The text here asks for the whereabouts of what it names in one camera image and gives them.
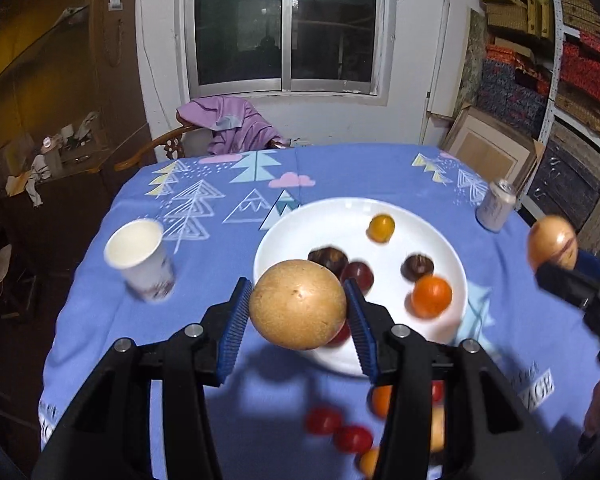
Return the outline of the tan onion-like fruit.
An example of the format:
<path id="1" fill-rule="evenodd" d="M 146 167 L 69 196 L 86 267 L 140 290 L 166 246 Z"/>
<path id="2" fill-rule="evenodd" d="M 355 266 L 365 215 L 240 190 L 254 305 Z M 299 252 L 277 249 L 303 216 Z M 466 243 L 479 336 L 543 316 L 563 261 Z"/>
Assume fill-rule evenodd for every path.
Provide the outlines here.
<path id="1" fill-rule="evenodd" d="M 573 270 L 578 250 L 576 231 L 559 216 L 545 216 L 538 220 L 527 237 L 527 258 L 533 271 L 547 262 Z"/>

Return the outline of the red cherry tomato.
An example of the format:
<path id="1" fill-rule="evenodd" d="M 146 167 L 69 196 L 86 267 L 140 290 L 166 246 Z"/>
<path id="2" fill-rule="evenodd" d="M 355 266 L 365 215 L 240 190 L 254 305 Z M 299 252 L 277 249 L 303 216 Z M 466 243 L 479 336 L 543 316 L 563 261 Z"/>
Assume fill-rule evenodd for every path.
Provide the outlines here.
<path id="1" fill-rule="evenodd" d="M 434 380 L 431 383 L 431 400 L 433 404 L 440 404 L 445 395 L 444 381 Z"/>
<path id="2" fill-rule="evenodd" d="M 304 428 L 308 434 L 314 436 L 330 436 L 342 426 L 340 411 L 331 406 L 317 406 L 312 408 L 304 419 Z"/>
<path id="3" fill-rule="evenodd" d="M 332 338 L 331 341 L 327 344 L 328 348 L 336 348 L 342 346 L 346 341 L 351 337 L 351 331 L 349 327 L 349 323 L 345 322 L 343 326 L 340 328 L 338 334 Z"/>
<path id="4" fill-rule="evenodd" d="M 373 442 L 370 430 L 358 425 L 341 426 L 332 436 L 336 449 L 347 454 L 364 454 L 372 448 Z"/>

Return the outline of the large tan round fruit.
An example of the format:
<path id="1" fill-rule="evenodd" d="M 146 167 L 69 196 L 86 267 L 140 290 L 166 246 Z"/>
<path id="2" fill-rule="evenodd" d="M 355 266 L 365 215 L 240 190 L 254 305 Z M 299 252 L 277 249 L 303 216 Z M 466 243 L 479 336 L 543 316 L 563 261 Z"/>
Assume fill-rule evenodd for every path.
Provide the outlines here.
<path id="1" fill-rule="evenodd" d="M 251 323 L 271 344 L 296 351 L 331 342 L 346 324 L 347 299 L 332 272 L 309 260 L 274 264 L 249 300 Z"/>

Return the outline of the striped orange tomato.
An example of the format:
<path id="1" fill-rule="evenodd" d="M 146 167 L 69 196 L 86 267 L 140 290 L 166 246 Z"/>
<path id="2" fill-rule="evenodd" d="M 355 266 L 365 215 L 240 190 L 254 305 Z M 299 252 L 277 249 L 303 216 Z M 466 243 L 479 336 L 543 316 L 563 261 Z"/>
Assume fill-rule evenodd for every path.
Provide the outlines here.
<path id="1" fill-rule="evenodd" d="M 439 453 L 444 448 L 445 410 L 443 405 L 435 405 L 431 412 L 430 453 Z"/>

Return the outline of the large orange mandarin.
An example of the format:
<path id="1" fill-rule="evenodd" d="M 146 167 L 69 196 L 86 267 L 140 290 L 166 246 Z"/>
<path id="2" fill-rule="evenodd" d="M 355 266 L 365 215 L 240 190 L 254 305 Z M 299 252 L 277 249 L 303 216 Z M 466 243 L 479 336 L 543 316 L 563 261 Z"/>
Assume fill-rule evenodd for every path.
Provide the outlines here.
<path id="1" fill-rule="evenodd" d="M 370 392 L 370 409 L 380 419 L 388 417 L 391 393 L 391 386 L 377 386 Z"/>

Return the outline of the white metal shelf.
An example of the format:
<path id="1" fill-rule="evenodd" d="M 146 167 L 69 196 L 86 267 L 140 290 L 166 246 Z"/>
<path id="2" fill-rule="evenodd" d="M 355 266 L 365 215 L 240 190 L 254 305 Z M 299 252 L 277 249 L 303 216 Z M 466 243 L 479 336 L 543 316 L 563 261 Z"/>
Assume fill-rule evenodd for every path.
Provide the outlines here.
<path id="1" fill-rule="evenodd" d="M 600 14 L 590 0 L 480 0 L 489 34 L 480 110 L 540 144 L 518 198 L 600 250 Z"/>

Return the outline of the yellow orange tomato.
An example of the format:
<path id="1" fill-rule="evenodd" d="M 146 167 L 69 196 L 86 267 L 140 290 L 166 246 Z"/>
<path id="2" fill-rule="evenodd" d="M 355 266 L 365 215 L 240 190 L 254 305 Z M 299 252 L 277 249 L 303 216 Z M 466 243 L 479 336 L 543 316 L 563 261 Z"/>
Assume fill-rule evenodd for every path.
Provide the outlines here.
<path id="1" fill-rule="evenodd" d="M 358 471 L 365 479 L 371 479 L 374 476 L 376 465 L 378 462 L 379 448 L 373 446 L 368 451 L 360 454 L 356 458 L 356 466 Z"/>

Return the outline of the framed picture leaning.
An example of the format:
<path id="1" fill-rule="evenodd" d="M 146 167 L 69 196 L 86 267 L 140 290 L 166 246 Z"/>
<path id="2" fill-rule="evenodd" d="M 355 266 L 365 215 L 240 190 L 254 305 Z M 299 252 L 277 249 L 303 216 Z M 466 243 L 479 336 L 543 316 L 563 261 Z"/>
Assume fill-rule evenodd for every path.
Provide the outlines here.
<path id="1" fill-rule="evenodd" d="M 506 180 L 519 196 L 544 154 L 544 145 L 478 108 L 465 106 L 439 148 L 486 182 Z"/>

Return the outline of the orange mandarin on plate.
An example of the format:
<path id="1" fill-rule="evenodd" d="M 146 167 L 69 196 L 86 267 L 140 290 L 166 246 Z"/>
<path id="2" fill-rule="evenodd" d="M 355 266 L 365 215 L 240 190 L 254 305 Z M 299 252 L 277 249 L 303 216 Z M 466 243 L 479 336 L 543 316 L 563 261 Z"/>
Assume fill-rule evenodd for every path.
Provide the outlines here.
<path id="1" fill-rule="evenodd" d="M 444 278 L 437 275 L 424 275 L 414 285 L 411 305 L 419 318 L 436 318 L 451 304 L 453 291 Z"/>

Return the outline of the white oval plate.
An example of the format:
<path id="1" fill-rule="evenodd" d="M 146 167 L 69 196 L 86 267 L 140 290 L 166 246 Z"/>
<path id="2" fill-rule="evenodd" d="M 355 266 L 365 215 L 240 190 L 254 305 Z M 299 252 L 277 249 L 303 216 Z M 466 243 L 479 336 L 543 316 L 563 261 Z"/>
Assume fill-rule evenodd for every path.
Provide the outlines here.
<path id="1" fill-rule="evenodd" d="M 366 234 L 378 214 L 396 222 L 393 236 L 377 244 Z M 262 238 L 253 261 L 257 280 L 274 264 L 304 259 L 316 248 L 332 246 L 352 260 L 368 264 L 374 284 L 366 299 L 385 307 L 394 322 L 405 324 L 426 339 L 450 344 L 463 321 L 468 285 L 463 263 L 449 241 L 417 214 L 393 204 L 370 198 L 338 197 L 301 206 L 271 226 Z M 423 320 L 411 310 L 408 300 L 414 284 L 401 274 L 400 267 L 410 255 L 423 254 L 434 263 L 434 273 L 452 288 L 450 306 L 437 318 Z"/>

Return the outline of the dark mangosteen on plate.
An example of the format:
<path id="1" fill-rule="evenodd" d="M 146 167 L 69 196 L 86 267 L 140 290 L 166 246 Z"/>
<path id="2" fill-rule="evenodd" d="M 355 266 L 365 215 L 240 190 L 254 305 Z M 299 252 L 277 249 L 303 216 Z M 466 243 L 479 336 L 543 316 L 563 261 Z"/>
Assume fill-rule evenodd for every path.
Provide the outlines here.
<path id="1" fill-rule="evenodd" d="M 417 282 L 425 275 L 434 273 L 434 262 L 423 254 L 411 254 L 402 263 L 402 276 L 412 283 Z"/>

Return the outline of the white paper cup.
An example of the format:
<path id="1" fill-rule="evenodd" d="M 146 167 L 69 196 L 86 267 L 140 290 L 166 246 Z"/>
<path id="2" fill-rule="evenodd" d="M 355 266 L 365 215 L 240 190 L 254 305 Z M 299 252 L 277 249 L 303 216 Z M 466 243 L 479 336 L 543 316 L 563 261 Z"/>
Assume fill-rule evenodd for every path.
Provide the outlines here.
<path id="1" fill-rule="evenodd" d="M 166 299 L 175 285 L 173 266 L 162 238 L 160 222 L 136 219 L 120 226 L 104 248 L 108 266 L 119 271 L 132 292 L 144 301 Z"/>

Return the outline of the dark red plum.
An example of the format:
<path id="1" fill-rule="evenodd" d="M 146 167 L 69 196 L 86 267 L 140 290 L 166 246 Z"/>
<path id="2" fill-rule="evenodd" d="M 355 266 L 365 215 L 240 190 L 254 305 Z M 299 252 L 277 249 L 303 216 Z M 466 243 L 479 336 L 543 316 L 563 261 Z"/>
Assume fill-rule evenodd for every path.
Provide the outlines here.
<path id="1" fill-rule="evenodd" d="M 358 289 L 363 295 L 366 295 L 374 284 L 374 274 L 368 264 L 364 261 L 351 261 L 343 269 L 340 275 L 340 282 L 353 280 L 358 285 Z"/>

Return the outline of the purple cloth on chair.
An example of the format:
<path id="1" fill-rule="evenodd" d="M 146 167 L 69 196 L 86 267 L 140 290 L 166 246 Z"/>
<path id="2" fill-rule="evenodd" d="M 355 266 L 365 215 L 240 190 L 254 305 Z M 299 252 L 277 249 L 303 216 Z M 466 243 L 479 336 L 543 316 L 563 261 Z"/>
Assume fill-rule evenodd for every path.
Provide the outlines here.
<path id="1" fill-rule="evenodd" d="M 289 148 L 284 138 L 257 109 L 238 96 L 205 96 L 181 105 L 176 119 L 183 126 L 212 132 L 210 155 L 228 155 L 268 148 Z"/>

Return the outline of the wooden cabinet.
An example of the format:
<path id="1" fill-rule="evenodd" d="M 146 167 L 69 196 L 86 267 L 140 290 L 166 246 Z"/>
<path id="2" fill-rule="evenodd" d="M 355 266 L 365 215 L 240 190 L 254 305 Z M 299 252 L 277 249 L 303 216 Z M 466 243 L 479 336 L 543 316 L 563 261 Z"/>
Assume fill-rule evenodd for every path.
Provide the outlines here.
<path id="1" fill-rule="evenodd" d="M 0 184 L 58 142 L 65 174 L 147 143 L 136 0 L 0 0 Z"/>

